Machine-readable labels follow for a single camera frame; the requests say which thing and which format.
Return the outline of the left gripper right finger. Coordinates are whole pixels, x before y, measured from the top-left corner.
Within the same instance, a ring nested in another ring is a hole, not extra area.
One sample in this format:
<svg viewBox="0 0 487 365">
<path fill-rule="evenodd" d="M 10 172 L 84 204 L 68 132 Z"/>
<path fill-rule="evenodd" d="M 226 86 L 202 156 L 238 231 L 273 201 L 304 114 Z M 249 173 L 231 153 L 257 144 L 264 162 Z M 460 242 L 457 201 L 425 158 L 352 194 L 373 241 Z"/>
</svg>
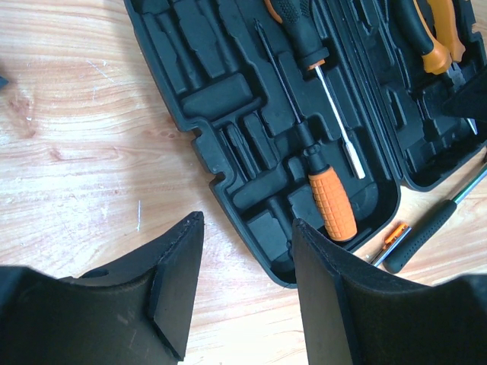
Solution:
<svg viewBox="0 0 487 365">
<path fill-rule="evenodd" d="M 293 224 L 292 250 L 311 364 L 484 364 L 486 277 L 427 286 L 389 274 Z"/>
</svg>

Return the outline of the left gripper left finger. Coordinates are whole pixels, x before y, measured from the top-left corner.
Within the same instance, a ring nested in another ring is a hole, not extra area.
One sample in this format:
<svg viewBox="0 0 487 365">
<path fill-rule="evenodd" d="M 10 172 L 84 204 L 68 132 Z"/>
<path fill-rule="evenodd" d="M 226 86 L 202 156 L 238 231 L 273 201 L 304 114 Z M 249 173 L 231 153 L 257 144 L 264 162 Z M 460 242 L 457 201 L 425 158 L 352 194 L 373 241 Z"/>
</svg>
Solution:
<svg viewBox="0 0 487 365">
<path fill-rule="evenodd" d="M 186 355 L 204 216 L 81 277 L 1 269 L 3 364 L 176 364 Z"/>
</svg>

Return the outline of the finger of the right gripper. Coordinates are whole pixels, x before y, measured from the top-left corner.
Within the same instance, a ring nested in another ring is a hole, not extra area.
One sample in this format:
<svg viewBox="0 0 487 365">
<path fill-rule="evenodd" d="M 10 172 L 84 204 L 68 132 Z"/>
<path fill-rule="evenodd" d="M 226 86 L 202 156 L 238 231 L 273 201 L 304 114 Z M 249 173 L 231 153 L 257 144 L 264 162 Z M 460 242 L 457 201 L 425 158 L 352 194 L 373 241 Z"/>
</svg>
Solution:
<svg viewBox="0 0 487 365">
<path fill-rule="evenodd" d="M 442 106 L 446 116 L 486 120 L 486 70 L 478 71 Z"/>
</svg>

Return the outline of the orange-black pliers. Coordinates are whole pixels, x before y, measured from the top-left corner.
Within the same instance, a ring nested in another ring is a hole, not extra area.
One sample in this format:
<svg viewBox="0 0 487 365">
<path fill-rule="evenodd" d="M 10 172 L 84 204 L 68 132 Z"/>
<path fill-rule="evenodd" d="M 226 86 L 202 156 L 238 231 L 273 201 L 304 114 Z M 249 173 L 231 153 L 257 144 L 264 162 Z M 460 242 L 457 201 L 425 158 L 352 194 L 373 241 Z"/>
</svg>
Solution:
<svg viewBox="0 0 487 365">
<path fill-rule="evenodd" d="M 429 1 L 434 30 L 432 33 L 417 1 L 394 1 L 393 13 L 398 27 L 423 62 L 424 71 L 445 75 L 453 91 L 458 91 L 466 80 L 459 64 L 466 51 L 461 42 L 452 1 Z"/>
</svg>

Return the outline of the claw hammer black handle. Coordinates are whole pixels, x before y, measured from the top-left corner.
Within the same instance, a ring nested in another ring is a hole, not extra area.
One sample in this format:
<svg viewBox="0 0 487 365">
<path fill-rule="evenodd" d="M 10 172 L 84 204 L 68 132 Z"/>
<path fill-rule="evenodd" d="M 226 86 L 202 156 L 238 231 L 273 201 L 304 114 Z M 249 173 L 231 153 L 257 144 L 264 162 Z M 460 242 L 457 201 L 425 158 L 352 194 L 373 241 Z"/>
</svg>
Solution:
<svg viewBox="0 0 487 365">
<path fill-rule="evenodd" d="M 476 175 L 453 197 L 445 199 L 430 210 L 383 260 L 383 267 L 392 274 L 400 272 L 408 261 L 450 219 L 457 206 L 486 177 L 486 163 Z"/>
</svg>

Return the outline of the orange-handled screwdriver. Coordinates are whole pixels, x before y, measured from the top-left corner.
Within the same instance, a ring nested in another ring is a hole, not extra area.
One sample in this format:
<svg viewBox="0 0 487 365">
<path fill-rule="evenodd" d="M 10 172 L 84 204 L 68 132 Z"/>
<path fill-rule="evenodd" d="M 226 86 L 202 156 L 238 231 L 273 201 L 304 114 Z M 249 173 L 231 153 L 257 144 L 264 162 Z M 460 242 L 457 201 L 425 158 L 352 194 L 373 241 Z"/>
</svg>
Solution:
<svg viewBox="0 0 487 365">
<path fill-rule="evenodd" d="M 326 232 L 336 242 L 351 240 L 357 235 L 358 228 L 345 188 L 336 171 L 324 158 L 321 144 L 312 136 L 306 119 L 298 113 L 262 24 L 255 20 L 254 27 L 291 107 L 295 128 L 303 147 L 303 156 L 308 165 L 310 187 L 317 209 L 323 217 Z"/>
</svg>

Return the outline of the black plastic tool case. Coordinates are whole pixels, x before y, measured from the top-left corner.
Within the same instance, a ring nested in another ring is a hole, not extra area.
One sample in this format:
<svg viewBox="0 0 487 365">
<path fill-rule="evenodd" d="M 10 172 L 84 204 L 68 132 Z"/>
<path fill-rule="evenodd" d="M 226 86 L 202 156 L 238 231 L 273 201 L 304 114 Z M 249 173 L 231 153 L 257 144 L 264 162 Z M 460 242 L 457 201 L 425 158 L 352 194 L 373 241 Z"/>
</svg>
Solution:
<svg viewBox="0 0 487 365">
<path fill-rule="evenodd" d="M 310 181 L 335 172 L 357 233 L 385 227 L 400 187 L 427 192 L 486 145 L 484 117 L 453 116 L 454 75 L 481 81 L 482 36 L 469 1 L 298 1 L 317 67 L 268 1 L 127 1 L 145 61 L 177 128 L 214 175 L 211 189 L 277 284 L 296 285 L 296 219 L 326 232 Z"/>
</svg>

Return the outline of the black-handled screwdriver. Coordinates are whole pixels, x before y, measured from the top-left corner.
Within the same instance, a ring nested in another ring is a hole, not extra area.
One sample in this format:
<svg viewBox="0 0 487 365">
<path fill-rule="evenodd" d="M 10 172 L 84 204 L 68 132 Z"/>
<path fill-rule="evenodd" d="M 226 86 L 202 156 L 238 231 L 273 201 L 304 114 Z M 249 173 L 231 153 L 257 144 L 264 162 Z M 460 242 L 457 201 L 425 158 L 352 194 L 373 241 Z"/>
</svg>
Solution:
<svg viewBox="0 0 487 365">
<path fill-rule="evenodd" d="M 330 91 L 329 83 L 323 73 L 322 66 L 326 63 L 329 50 L 323 45 L 312 17 L 310 1 L 264 1 L 271 17 L 283 27 L 298 56 L 300 65 L 314 72 L 320 80 L 324 93 L 336 117 L 343 144 L 355 176 L 365 178 L 365 171 L 355 146 L 345 130 L 342 113 L 336 98 Z"/>
</svg>

